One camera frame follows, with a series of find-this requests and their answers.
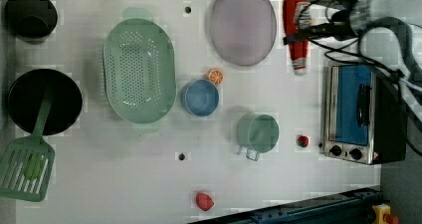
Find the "black pot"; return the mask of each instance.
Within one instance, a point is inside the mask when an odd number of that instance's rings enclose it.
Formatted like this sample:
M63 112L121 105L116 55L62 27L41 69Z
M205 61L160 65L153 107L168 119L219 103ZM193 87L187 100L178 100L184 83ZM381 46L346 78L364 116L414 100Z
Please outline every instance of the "black pot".
M8 28L19 36L44 38L56 28L57 10L50 0L8 0L4 9Z
M12 85L7 106L12 120L27 132L34 130L47 86L53 88L53 100L43 135L68 129L81 113L82 94L70 77L49 69L31 71Z

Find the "red strawberry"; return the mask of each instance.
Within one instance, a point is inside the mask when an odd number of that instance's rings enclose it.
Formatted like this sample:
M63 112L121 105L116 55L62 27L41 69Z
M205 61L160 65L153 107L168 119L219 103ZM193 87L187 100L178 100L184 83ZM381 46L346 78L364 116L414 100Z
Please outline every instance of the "red strawberry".
M200 192L198 195L196 195L196 205L198 205L201 210L208 211L211 209L211 207L214 206L214 202L210 196Z
M306 136L298 137L298 145L301 147L307 147L310 144L310 140Z

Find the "yellow object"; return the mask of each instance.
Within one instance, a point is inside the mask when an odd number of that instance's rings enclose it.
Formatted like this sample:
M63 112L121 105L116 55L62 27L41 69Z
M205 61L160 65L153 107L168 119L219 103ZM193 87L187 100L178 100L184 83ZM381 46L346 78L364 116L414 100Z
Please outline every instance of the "yellow object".
M381 204L378 206L372 206L372 209L375 211L376 220L372 224L388 224L384 221L384 215L390 214L391 207L387 204Z
M218 86L223 82L223 73L217 69L211 69L207 73L207 78L210 82L214 83L215 86Z

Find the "green mug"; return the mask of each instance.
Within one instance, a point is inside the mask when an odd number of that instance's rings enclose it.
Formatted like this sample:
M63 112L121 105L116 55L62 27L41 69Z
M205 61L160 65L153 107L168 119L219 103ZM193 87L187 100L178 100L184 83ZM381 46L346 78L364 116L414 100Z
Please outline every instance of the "green mug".
M238 122L237 137L247 148L246 157L258 161L260 153L273 149L279 140L279 125L267 114L247 113Z

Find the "toaster oven knob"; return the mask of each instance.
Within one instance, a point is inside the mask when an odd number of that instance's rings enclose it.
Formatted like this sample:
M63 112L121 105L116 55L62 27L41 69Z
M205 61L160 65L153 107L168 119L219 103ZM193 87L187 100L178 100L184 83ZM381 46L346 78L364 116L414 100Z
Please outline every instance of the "toaster oven knob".
M351 157L354 160L360 160L361 157L362 157L362 152L359 149L357 149L357 148L355 148L354 150L350 151L349 153L350 153Z
M338 145L333 146L330 150L329 150L334 156L339 156L341 155L341 147L339 147Z

